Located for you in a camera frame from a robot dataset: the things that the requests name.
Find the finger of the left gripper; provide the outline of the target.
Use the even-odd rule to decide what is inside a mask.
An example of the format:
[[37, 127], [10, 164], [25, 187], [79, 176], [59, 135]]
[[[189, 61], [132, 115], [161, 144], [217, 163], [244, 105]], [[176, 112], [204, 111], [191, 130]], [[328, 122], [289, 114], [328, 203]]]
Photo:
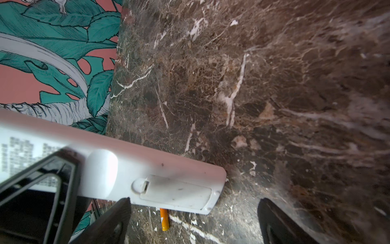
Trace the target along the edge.
[[80, 184], [79, 160], [57, 151], [1, 183], [2, 244], [66, 244]]

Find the orange battery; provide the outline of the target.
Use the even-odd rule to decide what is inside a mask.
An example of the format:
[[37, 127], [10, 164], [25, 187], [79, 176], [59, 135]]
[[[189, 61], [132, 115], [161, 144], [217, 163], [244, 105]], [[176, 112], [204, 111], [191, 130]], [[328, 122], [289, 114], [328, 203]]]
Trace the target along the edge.
[[160, 218], [161, 218], [162, 230], [168, 231], [170, 229], [170, 224], [169, 224], [169, 214], [167, 209], [164, 208], [160, 209]]

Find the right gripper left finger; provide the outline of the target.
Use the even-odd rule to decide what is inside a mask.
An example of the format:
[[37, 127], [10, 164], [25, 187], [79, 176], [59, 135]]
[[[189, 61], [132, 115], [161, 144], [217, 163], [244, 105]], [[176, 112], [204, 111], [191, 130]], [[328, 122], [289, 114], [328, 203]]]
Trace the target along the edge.
[[72, 244], [123, 244], [132, 215], [130, 198], [122, 198], [99, 217]]

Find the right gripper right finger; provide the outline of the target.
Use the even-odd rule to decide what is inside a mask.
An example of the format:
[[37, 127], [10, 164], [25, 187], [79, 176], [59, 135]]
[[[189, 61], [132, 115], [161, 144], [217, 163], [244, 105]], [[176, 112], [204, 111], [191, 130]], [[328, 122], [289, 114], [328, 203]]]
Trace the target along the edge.
[[260, 200], [258, 218], [265, 244], [316, 244], [282, 209], [268, 198]]

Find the white remote control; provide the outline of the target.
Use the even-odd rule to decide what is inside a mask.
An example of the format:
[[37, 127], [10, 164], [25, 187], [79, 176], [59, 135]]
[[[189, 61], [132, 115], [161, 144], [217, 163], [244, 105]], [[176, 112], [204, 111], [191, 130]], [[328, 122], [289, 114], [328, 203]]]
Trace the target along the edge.
[[226, 180], [220, 166], [1, 110], [1, 181], [59, 149], [81, 159], [89, 198], [207, 215]]

